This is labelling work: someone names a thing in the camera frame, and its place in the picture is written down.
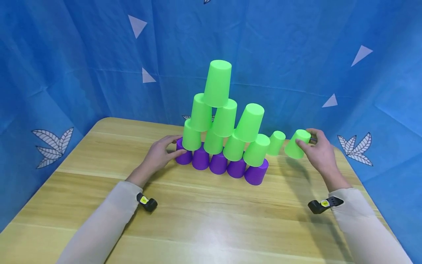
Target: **leaf print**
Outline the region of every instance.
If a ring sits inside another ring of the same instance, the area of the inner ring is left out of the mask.
[[[182,115],[182,117],[183,117],[185,120],[188,120],[188,119],[190,118],[190,116],[189,116],[189,115]],[[213,115],[213,116],[212,116],[212,118],[211,118],[211,121],[212,121],[212,122],[214,122],[214,118],[215,118],[215,115]]]
[[[63,156],[61,152],[54,149],[48,149],[46,147],[37,147],[37,149],[39,152],[41,152],[41,154],[43,154],[44,157],[51,160],[58,159]]]
[[[34,133],[37,137],[39,137],[42,141],[47,143],[49,146],[51,146],[55,150],[60,151],[60,147],[59,147],[60,140],[56,135],[54,135],[50,131],[37,129],[37,130],[33,130],[32,133]]]
[[[372,136],[368,133],[350,154],[363,154],[371,146],[371,143]]]
[[[354,148],[354,143],[356,142],[356,136],[353,136],[351,139],[349,139],[347,142],[346,142],[346,146],[345,146],[345,148],[344,148],[344,152],[346,153],[346,154],[349,154],[349,153],[351,153],[352,152],[352,150],[353,150],[353,148]]]
[[[64,154],[66,152],[66,149],[69,145],[70,139],[72,138],[72,133],[73,133],[73,128],[69,128],[69,130],[67,130],[63,134],[63,136],[60,138],[59,147],[60,147],[60,152],[62,154]]]
[[[338,141],[340,142],[341,147],[345,149],[347,140],[344,137],[339,136],[339,135],[337,135],[337,137],[338,137]]]
[[[373,166],[372,162],[363,154],[357,153],[357,154],[350,154],[347,155],[349,158],[352,158],[356,161],[362,162],[363,164]]]
[[[48,159],[48,158],[44,158],[44,159],[40,162],[40,164],[38,165],[37,169],[44,168],[45,166],[48,166],[48,165],[52,164],[52,163],[53,163],[53,162],[55,162],[56,160],[57,160],[57,159],[55,159],[55,160],[50,160],[50,159]]]

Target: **wooden table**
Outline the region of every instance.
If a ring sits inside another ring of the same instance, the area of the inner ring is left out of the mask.
[[[99,121],[0,234],[0,262],[55,263],[150,145],[182,130],[116,118]],[[335,154],[343,174],[385,224],[343,154]],[[309,201],[327,197],[309,161],[285,155],[268,161],[260,186],[171,161],[145,188],[158,208],[149,215],[139,207],[107,263],[352,263],[332,213],[313,215],[307,208]]]

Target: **black device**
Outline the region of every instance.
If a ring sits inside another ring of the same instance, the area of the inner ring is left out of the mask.
[[[317,200],[310,201],[308,203],[308,207],[315,215],[319,215],[325,212],[328,208],[339,206],[343,203],[344,201],[342,199],[332,196],[328,199],[322,200],[321,202],[318,202]]]
[[[147,212],[153,212],[158,205],[157,201],[152,198],[146,198],[142,193],[138,193],[138,195],[136,196],[136,200],[142,205],[142,207]]]

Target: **beige sleeve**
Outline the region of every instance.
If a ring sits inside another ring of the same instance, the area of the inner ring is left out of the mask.
[[[135,212],[142,189],[119,182],[75,233],[57,264],[103,264]]]
[[[375,216],[357,189],[340,189],[330,193],[344,201],[332,211],[343,231],[356,264],[411,264],[399,242]]]

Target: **white triangle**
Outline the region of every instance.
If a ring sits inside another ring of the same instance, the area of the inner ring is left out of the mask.
[[[156,80],[154,80],[154,78],[149,75],[149,73],[144,68],[142,68],[142,82],[156,82]]]
[[[337,105],[337,99],[335,98],[335,94],[333,94],[322,106],[324,107],[330,107],[330,106],[336,106]]]
[[[353,65],[355,65],[356,63],[360,62],[366,56],[368,56],[371,52],[373,52],[373,50],[361,45],[359,51],[356,54],[356,57],[354,57],[354,61],[351,67],[353,67]]]
[[[129,16],[129,21],[132,26],[133,33],[135,34],[135,38],[138,38],[147,23],[133,16]]]

